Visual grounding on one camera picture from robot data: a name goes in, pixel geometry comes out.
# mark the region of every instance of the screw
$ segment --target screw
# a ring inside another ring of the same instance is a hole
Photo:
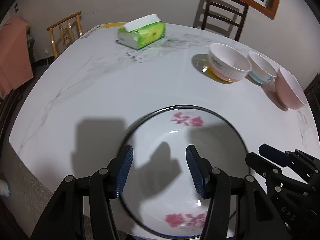
[[[221,171],[220,171],[218,168],[213,168],[213,169],[211,170],[211,172],[212,172],[213,174],[218,175],[218,174],[220,174]]]
[[[64,180],[65,180],[66,182],[70,182],[70,181],[73,180],[73,176],[72,176],[72,175],[68,175],[68,176],[66,176],[66,177],[64,178]]]
[[[108,169],[102,168],[102,169],[99,170],[99,173],[100,173],[101,175],[105,175],[105,174],[108,173]]]
[[[251,176],[251,175],[247,176],[246,178],[247,178],[247,181],[249,181],[249,182],[253,182],[254,181],[254,177]]]

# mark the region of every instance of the wooden chair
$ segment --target wooden chair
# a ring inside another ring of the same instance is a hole
[[[59,53],[57,51],[56,44],[54,41],[53,28],[59,25],[61,41],[62,41],[64,49],[66,49],[67,48],[67,44],[66,44],[67,40],[71,40],[71,42],[75,42],[75,38],[73,36],[72,30],[71,30],[71,24],[69,21],[70,19],[76,18],[76,27],[79,32],[79,36],[80,37],[82,36],[80,15],[81,15],[81,12],[77,12],[73,15],[70,15],[70,16],[56,22],[55,24],[52,24],[50,27],[47,28],[47,31],[50,31],[51,46],[52,46],[53,55],[54,55],[55,59],[59,56]],[[66,28],[63,28],[61,25],[64,22],[67,22]]]
[[[218,3],[215,3],[215,2],[212,2],[211,0],[207,0],[207,5],[205,7],[205,11],[204,11],[204,17],[203,17],[203,22],[202,22],[202,26],[201,26],[201,29],[204,30],[205,29],[205,26],[207,24],[207,17],[213,17],[215,19],[218,19],[218,20],[221,20],[221,21],[224,21],[226,23],[229,23],[231,25],[234,25],[234,26],[237,26],[238,27],[238,31],[236,33],[236,37],[235,37],[235,41],[239,41],[239,38],[240,38],[240,35],[241,35],[241,32],[242,32],[242,28],[243,28],[243,25],[244,25],[244,21],[245,21],[245,18],[247,16],[247,12],[248,12],[248,4],[240,1],[240,0],[231,0],[233,2],[236,2],[242,6],[244,6],[244,9],[243,9],[243,12],[240,13],[236,10],[233,10],[229,7],[226,7],[224,5],[221,5],[221,4],[218,4]],[[241,21],[240,23],[236,23],[236,22],[233,22],[231,21],[230,19],[227,19],[227,18],[224,18],[224,17],[221,17],[221,16],[218,16],[218,15],[215,15],[215,14],[212,14],[212,13],[209,13],[209,7],[210,5],[213,5],[215,7],[218,7],[218,8],[221,8],[221,9],[224,9],[226,11],[229,11],[229,12],[232,12],[236,15],[239,15],[241,17]]]

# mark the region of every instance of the green tissue package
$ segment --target green tissue package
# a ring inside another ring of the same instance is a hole
[[[156,14],[128,22],[118,29],[118,42],[141,49],[165,36],[165,23]]]

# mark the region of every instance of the white bowl with pink stripe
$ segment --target white bowl with pink stripe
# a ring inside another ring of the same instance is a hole
[[[211,44],[208,61],[211,71],[229,82],[243,79],[252,70],[251,63],[245,56],[225,44]]]

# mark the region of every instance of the dark wooden chair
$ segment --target dark wooden chair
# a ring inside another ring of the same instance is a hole
[[[233,9],[227,7],[227,6],[212,2],[211,0],[207,0],[207,5],[205,7],[204,17],[203,17],[203,22],[202,22],[201,29],[202,30],[205,29],[205,26],[207,24],[207,17],[213,17],[213,18],[216,18],[218,20],[224,21],[226,23],[229,23],[231,25],[234,25],[234,26],[238,27],[238,31],[236,33],[235,41],[239,41],[239,38],[240,38],[240,35],[241,35],[241,32],[242,32],[242,28],[243,28],[243,25],[244,25],[245,18],[247,16],[247,12],[248,12],[248,7],[249,6],[248,6],[248,4],[246,4],[246,3],[244,3],[244,2],[242,2],[240,0],[231,0],[231,1],[244,6],[243,12],[241,13],[241,12],[233,10]],[[236,23],[236,22],[231,21],[230,19],[227,19],[227,18],[218,16],[218,15],[215,15],[215,14],[209,13],[210,5],[213,5],[215,7],[218,7],[218,8],[224,9],[226,11],[232,12],[232,13],[234,13],[236,15],[239,15],[241,17],[240,23]]]

